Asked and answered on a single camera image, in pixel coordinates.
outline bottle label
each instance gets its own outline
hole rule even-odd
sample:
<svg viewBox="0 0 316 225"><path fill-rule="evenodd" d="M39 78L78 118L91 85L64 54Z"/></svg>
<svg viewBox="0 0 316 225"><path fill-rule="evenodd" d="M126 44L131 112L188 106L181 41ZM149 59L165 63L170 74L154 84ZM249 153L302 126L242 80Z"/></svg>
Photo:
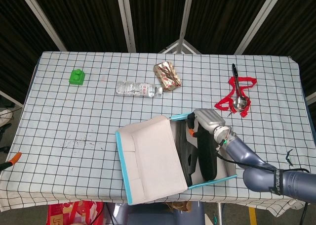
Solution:
<svg viewBox="0 0 316 225"><path fill-rule="evenodd" d="M141 83L140 84L140 95L148 95L149 84Z"/></svg>

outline grid tablecloth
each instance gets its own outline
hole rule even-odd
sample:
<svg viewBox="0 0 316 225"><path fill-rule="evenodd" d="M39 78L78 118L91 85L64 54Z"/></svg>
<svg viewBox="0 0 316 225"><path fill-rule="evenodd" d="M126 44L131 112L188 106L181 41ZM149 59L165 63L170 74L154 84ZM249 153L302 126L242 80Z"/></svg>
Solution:
<svg viewBox="0 0 316 225"><path fill-rule="evenodd" d="M153 66L174 63L183 86L161 97L115 95L119 80L155 83ZM256 78L246 91L249 114L217 111L238 136L263 160L288 169L316 173L316 149L302 96L299 67L291 58L247 55L181 55L152 53L44 52L23 109L9 158L19 162L2 172L0 209L22 208L65 201L127 202L115 131L157 115L212 108L230 91L231 64L239 76ZM74 69L85 73L83 86L70 85ZM268 209L275 216L294 199L246 188L243 169L237 178L187 190L159 201L229 202Z"/></svg>

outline snack wrapper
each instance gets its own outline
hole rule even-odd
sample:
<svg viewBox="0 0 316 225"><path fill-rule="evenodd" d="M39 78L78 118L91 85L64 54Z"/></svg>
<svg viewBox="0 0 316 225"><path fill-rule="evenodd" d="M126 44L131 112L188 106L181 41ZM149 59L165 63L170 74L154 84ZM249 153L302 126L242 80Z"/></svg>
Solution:
<svg viewBox="0 0 316 225"><path fill-rule="evenodd" d="M163 62L155 65L154 72L164 91L172 91L182 85L171 62Z"/></svg>
<svg viewBox="0 0 316 225"><path fill-rule="evenodd" d="M192 210L192 201L184 201L184 202L165 202L166 205L170 208L173 212L174 209L184 211L184 212L191 212Z"/></svg>
<svg viewBox="0 0 316 225"><path fill-rule="evenodd" d="M103 202L77 201L48 206L46 225L103 225Z"/></svg>

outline white cardboard box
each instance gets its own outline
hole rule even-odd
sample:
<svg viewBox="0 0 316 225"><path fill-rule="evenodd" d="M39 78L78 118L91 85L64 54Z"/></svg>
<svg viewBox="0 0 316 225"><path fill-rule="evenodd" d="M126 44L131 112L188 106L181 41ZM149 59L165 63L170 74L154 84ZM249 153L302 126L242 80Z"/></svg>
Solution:
<svg viewBox="0 0 316 225"><path fill-rule="evenodd" d="M193 185L187 187L175 146L172 123L186 119L187 115L176 115L170 119L157 116L127 125L116 132L128 204L150 202L237 176L234 164L218 159L217 177L205 182L197 162L196 171L191 175ZM196 138L188 133L187 141L197 146Z"/></svg>

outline green toy block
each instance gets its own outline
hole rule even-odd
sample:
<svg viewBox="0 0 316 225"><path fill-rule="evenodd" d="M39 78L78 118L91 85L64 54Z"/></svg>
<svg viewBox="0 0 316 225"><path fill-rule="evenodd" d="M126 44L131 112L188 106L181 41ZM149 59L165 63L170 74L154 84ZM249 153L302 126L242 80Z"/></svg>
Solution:
<svg viewBox="0 0 316 225"><path fill-rule="evenodd" d="M73 70L71 72L69 83L70 84L76 84L76 85L82 85L84 80L84 72L80 69Z"/></svg>

